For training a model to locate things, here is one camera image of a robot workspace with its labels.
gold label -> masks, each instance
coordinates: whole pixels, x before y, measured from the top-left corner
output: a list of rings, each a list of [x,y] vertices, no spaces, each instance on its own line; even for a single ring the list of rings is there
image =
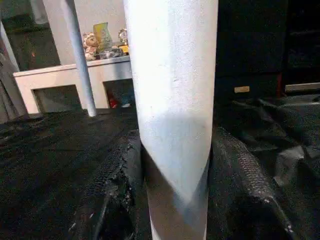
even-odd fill
[[[234,88],[234,93],[248,93],[250,92],[250,87],[249,86],[237,86]]]
[[[129,47],[128,45],[122,45],[122,46],[119,46],[120,49],[122,49],[122,51],[127,54],[129,52]]]

stuffed animal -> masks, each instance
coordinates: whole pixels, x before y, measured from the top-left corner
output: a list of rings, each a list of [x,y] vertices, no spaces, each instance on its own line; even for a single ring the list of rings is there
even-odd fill
[[[90,32],[89,34],[83,34],[83,49],[84,49],[84,55],[85,59],[87,61],[96,60],[97,57],[97,49],[98,49],[99,43],[95,37],[95,35]]]

black cabinet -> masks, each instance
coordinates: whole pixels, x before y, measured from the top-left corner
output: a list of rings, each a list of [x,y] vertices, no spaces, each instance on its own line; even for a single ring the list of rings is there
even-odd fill
[[[284,78],[287,94],[320,91],[320,2],[290,0]]]
[[[216,97],[223,98],[226,92],[232,97],[276,95],[277,75],[283,69],[287,10],[287,0],[219,1]],[[250,93],[235,94],[234,87],[245,85],[251,86]],[[255,91],[265,87],[268,90]]]

label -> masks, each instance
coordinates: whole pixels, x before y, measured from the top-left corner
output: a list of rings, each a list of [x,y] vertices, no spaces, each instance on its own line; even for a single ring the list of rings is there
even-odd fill
[[[250,87],[249,86],[237,86],[234,88],[234,93],[248,93],[250,92]]]

thin white pole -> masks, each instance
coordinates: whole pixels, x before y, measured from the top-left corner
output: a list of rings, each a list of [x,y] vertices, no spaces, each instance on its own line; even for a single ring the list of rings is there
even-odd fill
[[[86,101],[86,108],[90,117],[97,115],[94,96],[91,88],[90,77],[87,67],[87,61],[83,49],[82,36],[80,33],[79,22],[76,12],[74,0],[61,0],[61,8],[66,22],[66,26],[71,39],[75,63],[78,69],[84,97]]]
[[[12,65],[15,68],[15,71],[16,72],[20,72],[18,62],[16,60],[14,51],[12,50],[11,44],[9,42],[9,38],[7,36],[6,30],[5,30],[5,27],[4,27],[3,23],[2,23],[2,21],[0,22],[0,36],[1,36],[1,39],[2,39],[3,44],[5,46],[5,49],[6,49],[7,53],[8,53],[9,59],[10,59]]]

